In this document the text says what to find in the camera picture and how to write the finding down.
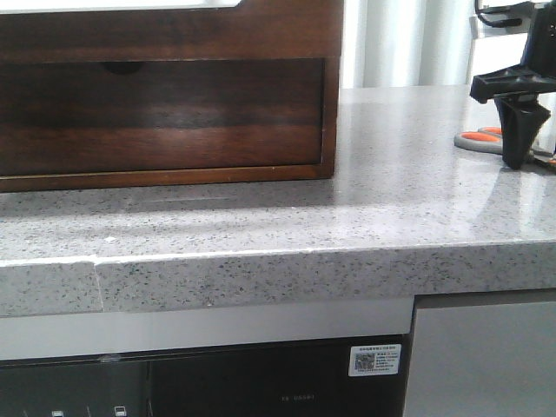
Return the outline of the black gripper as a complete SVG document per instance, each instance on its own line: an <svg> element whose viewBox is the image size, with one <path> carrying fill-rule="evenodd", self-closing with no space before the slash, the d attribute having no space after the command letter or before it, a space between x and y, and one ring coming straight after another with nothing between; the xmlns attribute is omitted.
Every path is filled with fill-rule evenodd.
<svg viewBox="0 0 556 417"><path fill-rule="evenodd" d="M518 64L473 77L470 97L494 99L502 130L502 159L520 169L550 111L537 96L555 91L555 2L534 8L526 45Z"/></svg>

